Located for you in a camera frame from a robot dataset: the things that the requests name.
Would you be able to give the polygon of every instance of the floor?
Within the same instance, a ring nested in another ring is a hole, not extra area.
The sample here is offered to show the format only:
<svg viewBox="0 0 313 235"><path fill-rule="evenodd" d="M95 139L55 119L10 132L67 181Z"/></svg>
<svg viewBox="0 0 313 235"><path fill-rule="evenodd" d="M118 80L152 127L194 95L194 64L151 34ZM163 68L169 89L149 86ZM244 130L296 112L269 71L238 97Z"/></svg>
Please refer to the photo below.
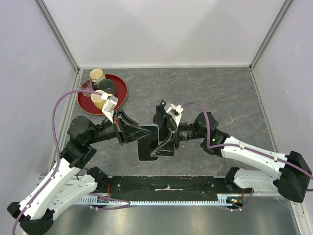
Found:
<svg viewBox="0 0 313 235"><path fill-rule="evenodd" d="M248 68L180 68L105 70L125 80L129 88L126 114L140 123L152 123L155 106L162 99L174 104L197 100L220 123L219 129L236 138L272 150L261 106ZM82 80L89 70L83 71ZM182 122L192 123L200 109L188 106ZM85 115L94 123L101 116L85 113L75 105L72 118ZM98 166L108 175L215 175L224 176L233 166L252 167L210 156L201 140L181 144L174 157L139 162L136 143L120 146L117 140L94 144L96 155L87 167ZM91 211L71 206L47 235L299 235L288 200L253 197L242 212L230 213L206 206L139 206L115 211Z"/></svg>
<svg viewBox="0 0 313 235"><path fill-rule="evenodd" d="M82 81L89 77L84 70ZM164 99L176 105L199 101L219 122L219 129L246 143L272 150L261 106L248 68L110 69L126 82L129 95L121 107L139 123L152 123L155 106ZM181 122L193 123L201 112L187 106ZM72 119L85 115L94 123L102 116L84 112L75 104ZM97 153L86 167L98 166L108 175L214 175L225 176L233 166L252 167L231 159L206 154L202 140L186 141L175 156L155 162L139 162L137 143L120 146L117 140L93 145Z"/></svg>

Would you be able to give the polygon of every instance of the beige cup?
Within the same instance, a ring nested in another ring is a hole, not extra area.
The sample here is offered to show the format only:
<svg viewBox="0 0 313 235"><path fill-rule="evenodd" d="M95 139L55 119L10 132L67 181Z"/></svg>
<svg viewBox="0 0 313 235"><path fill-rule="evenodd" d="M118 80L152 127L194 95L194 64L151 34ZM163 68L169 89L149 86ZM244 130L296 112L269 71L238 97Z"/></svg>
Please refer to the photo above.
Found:
<svg viewBox="0 0 313 235"><path fill-rule="evenodd" d="M97 85L100 81L103 79L106 79L106 76L104 75L104 72L102 69L94 69L89 73L89 77L92 80L92 82L95 82Z"/></svg>
<svg viewBox="0 0 313 235"><path fill-rule="evenodd" d="M103 93L104 91L102 90L96 90L95 92L99 92L99 93ZM91 100L92 102L95 104L95 106L98 108L98 109L102 109L103 108L103 105L104 103L106 102L104 99L101 98L100 95L98 94L91 94Z"/></svg>

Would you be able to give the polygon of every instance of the white backdrop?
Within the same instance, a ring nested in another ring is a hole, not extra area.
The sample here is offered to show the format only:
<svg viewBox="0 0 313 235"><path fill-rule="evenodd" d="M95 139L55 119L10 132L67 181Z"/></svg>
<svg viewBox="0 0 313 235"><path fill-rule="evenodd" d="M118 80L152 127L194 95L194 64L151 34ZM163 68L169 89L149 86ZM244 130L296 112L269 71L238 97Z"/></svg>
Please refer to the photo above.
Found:
<svg viewBox="0 0 313 235"><path fill-rule="evenodd" d="M248 65L284 0L45 0L80 67Z"/></svg>
<svg viewBox="0 0 313 235"><path fill-rule="evenodd" d="M294 1L255 68L280 152L297 151L313 170L313 1ZM304 201L313 221L313 193Z"/></svg>
<svg viewBox="0 0 313 235"><path fill-rule="evenodd" d="M52 109L75 79L34 0L0 1L0 79L0 234L9 235L14 219L6 208L47 174ZM65 107L58 109L57 130Z"/></svg>

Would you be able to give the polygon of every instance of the red tray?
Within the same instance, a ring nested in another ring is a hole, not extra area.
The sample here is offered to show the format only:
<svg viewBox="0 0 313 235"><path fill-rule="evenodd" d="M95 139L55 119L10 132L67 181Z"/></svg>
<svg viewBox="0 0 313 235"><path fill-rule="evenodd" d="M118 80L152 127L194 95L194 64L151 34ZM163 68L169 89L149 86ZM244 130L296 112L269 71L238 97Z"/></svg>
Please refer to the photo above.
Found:
<svg viewBox="0 0 313 235"><path fill-rule="evenodd" d="M122 104L126 100L127 92L128 92L127 86L126 86L126 83L123 81L123 79L116 75L106 74L106 78L112 80L115 86L115 90L116 90L115 97L118 98L117 106L114 109L116 110L119 107L121 107ZM78 101L79 106L87 113L94 114L94 115L103 115L102 111L93 104L90 96L89 97L84 96L81 92L79 92L77 96L77 101Z"/></svg>

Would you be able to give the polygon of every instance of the marble countertop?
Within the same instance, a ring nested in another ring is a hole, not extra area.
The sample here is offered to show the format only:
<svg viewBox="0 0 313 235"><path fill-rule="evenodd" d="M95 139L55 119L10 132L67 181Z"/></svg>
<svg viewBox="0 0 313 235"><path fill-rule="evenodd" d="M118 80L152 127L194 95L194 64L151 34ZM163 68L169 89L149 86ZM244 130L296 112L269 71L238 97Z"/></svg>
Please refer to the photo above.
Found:
<svg viewBox="0 0 313 235"><path fill-rule="evenodd" d="M84 70L82 81L90 70ZM152 123L155 106L161 100L174 104L199 101L219 122L218 128L237 139L273 150L265 119L248 68L107 69L126 82L128 97L123 104L127 115L139 123ZM201 109L185 107L181 122L193 123ZM72 119L87 116L95 124L103 116L84 112L76 102ZM210 156L200 148L201 140L185 141L174 157L140 162L137 143L119 145L117 139L99 142L86 167L98 166L108 175L214 175L224 176L233 167L253 169L244 163Z"/></svg>

